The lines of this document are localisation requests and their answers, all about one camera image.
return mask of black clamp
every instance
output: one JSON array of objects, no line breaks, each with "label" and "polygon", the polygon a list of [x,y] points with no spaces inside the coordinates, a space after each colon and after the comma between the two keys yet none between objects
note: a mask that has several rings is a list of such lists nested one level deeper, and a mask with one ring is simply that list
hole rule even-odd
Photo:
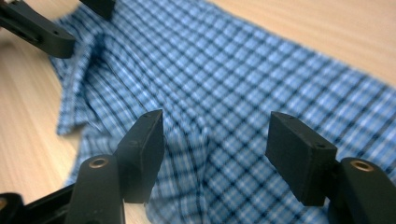
[{"label": "black clamp", "polygon": [[[109,20],[116,0],[81,0],[95,13]],[[0,5],[0,27],[57,58],[70,58],[76,39],[47,20],[26,3],[5,1]]]},{"label": "black clamp", "polygon": [[16,193],[0,194],[2,224],[123,224],[123,203],[149,200],[163,161],[163,112],[140,117],[113,155],[84,161],[76,184],[27,205]]},{"label": "black clamp", "polygon": [[375,164],[335,160],[337,147],[287,114],[271,113],[265,155],[305,206],[330,199],[330,223],[396,223],[396,188]]}]

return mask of wooden table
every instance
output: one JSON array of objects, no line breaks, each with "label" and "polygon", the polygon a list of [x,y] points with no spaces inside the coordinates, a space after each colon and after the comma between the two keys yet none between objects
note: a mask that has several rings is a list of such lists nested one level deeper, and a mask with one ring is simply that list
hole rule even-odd
[{"label": "wooden table", "polygon": [[[55,19],[77,0],[26,0]],[[396,86],[396,0],[212,0],[234,15],[351,64]],[[55,134],[61,86],[48,57],[6,30],[0,32],[0,192],[26,203],[65,181],[78,132]],[[142,205],[125,207],[127,223],[146,223]]]}]

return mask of shirt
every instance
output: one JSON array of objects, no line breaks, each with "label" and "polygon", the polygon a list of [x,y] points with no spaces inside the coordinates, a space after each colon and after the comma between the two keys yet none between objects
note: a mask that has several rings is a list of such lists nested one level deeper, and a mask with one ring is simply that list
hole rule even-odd
[{"label": "shirt", "polygon": [[77,39],[71,59],[51,59],[63,87],[57,132],[84,125],[67,184],[154,109],[165,154],[146,206],[153,223],[327,222],[264,156],[271,111],[396,183],[396,91],[362,71],[205,1],[119,0],[111,21],[80,6],[57,23]]}]

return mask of blue fabric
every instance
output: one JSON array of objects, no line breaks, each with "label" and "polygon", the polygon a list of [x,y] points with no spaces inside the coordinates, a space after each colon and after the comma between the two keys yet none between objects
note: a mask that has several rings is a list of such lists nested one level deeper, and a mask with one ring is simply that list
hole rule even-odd
[{"label": "blue fabric", "polygon": [[396,91],[361,71],[203,1],[118,0],[111,21],[80,6],[58,22],[77,38],[71,59],[51,59],[63,87],[58,134],[85,125],[68,184],[159,108],[166,149],[153,223],[326,223],[264,156],[271,111],[396,183]]}]

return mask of wood grain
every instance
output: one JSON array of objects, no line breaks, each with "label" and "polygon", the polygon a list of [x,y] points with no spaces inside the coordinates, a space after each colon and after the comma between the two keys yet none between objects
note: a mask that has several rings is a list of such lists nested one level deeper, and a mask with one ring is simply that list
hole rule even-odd
[{"label": "wood grain", "polygon": [[[55,19],[77,0],[26,0]],[[396,86],[396,1],[212,0],[235,16],[351,64]],[[0,192],[26,203],[65,181],[78,132],[58,136],[61,86],[45,53],[0,32]],[[127,223],[148,223],[143,205],[126,204]]]}]

